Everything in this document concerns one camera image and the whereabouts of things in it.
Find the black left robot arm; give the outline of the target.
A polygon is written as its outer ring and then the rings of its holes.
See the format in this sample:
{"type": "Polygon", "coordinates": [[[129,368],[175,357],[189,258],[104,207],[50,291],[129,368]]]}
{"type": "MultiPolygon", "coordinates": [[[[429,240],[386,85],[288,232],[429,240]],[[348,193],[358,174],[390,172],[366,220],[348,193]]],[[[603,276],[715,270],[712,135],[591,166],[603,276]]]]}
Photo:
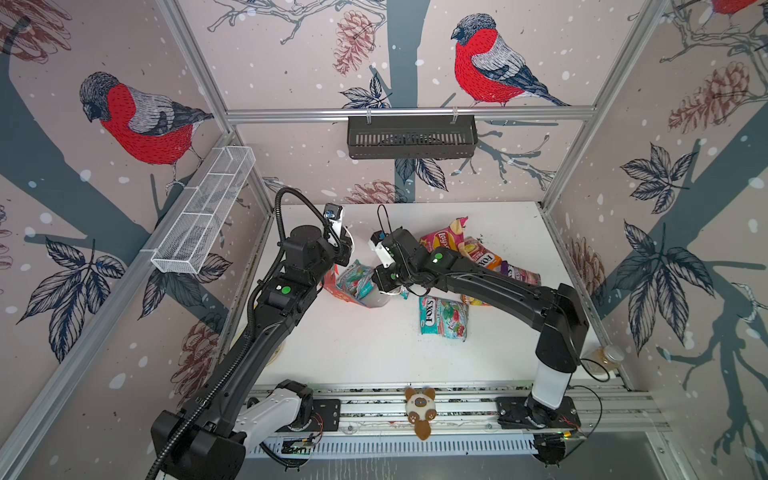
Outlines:
{"type": "Polygon", "coordinates": [[[233,349],[179,412],[164,411],[153,423],[156,459],[148,478],[234,479],[253,444],[310,415],[311,390],[291,380],[279,383],[248,419],[240,411],[277,347],[317,298],[325,275],[347,265],[352,250],[339,221],[298,226],[280,241],[273,265],[248,298],[247,326],[233,349]]]}

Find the purple Fox's candy bag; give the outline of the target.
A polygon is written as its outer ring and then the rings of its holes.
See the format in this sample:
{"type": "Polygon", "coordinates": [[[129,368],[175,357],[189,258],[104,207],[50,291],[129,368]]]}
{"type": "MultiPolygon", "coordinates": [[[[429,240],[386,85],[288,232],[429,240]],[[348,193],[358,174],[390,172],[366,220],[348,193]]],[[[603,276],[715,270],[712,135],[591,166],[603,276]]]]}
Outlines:
{"type": "Polygon", "coordinates": [[[541,285],[541,276],[538,273],[531,272],[510,264],[507,261],[501,263],[501,273],[509,278],[521,281],[530,285],[541,285]]]}

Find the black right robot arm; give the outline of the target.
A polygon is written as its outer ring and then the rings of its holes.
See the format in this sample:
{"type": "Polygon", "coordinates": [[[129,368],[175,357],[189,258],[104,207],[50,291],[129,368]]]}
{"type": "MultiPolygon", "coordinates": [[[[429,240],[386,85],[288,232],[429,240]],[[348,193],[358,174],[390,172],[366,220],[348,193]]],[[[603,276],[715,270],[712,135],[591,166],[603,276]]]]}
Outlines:
{"type": "Polygon", "coordinates": [[[404,228],[372,234],[371,249],[381,264],[373,282],[382,292],[418,286],[425,291],[466,295],[504,311],[539,333],[536,377],[524,406],[525,421],[548,428],[558,417],[572,375],[581,366],[589,321],[576,290],[553,289],[516,280],[482,267],[446,247],[428,251],[404,228]]]}

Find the red paper gift bag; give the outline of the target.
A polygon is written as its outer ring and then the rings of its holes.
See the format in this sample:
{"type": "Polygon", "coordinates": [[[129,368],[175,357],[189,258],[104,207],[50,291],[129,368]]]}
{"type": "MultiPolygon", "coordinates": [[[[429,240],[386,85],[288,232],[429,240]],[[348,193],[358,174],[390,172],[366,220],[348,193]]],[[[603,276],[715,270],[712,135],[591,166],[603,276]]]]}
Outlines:
{"type": "Polygon", "coordinates": [[[350,247],[350,261],[347,266],[333,263],[323,277],[323,289],[335,298],[364,306],[369,309],[386,305],[391,297],[382,293],[373,282],[374,268],[362,264],[354,257],[354,240],[346,227],[340,238],[350,247]]]}

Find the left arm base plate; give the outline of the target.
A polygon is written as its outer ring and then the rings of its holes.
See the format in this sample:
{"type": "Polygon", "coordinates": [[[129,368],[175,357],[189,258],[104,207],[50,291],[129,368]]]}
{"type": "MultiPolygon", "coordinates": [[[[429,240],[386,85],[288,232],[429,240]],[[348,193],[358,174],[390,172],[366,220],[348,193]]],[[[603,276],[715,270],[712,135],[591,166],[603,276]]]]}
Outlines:
{"type": "Polygon", "coordinates": [[[339,399],[319,399],[312,404],[312,413],[308,420],[300,426],[284,426],[280,433],[320,433],[337,432],[341,417],[341,401],[339,399]]]}

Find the orange Fox's candy bag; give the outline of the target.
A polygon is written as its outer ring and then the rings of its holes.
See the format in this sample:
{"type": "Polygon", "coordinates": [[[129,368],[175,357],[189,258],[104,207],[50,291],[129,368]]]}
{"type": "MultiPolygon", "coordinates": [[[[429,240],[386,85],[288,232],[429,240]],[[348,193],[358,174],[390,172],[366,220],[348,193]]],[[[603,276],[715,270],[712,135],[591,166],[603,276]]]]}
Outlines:
{"type": "Polygon", "coordinates": [[[460,299],[464,304],[469,306],[487,306],[486,302],[467,295],[461,295],[460,299]]]}
{"type": "Polygon", "coordinates": [[[481,241],[472,237],[466,238],[464,249],[466,256],[475,264],[496,272],[501,270],[503,259],[485,247],[481,241]]]}

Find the pink Lay's chips bag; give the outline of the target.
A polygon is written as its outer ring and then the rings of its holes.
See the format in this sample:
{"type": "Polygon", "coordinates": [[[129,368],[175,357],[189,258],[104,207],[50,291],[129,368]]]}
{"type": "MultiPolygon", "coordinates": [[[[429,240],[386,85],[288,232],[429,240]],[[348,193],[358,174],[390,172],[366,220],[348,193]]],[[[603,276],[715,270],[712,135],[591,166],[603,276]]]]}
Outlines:
{"type": "Polygon", "coordinates": [[[464,230],[467,221],[468,217],[456,218],[447,227],[422,236],[419,242],[428,252],[438,247],[445,247],[464,255],[466,253],[464,230]]]}

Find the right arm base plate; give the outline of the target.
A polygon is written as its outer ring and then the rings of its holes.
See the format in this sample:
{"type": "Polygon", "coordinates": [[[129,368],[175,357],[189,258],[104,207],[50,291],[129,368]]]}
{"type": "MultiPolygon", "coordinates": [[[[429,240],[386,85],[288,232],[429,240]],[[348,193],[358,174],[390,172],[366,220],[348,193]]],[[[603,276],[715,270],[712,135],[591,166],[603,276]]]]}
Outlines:
{"type": "Polygon", "coordinates": [[[546,407],[531,396],[497,397],[495,406],[497,423],[503,429],[560,431],[581,428],[581,421],[570,396],[565,396],[557,409],[546,407]]]}

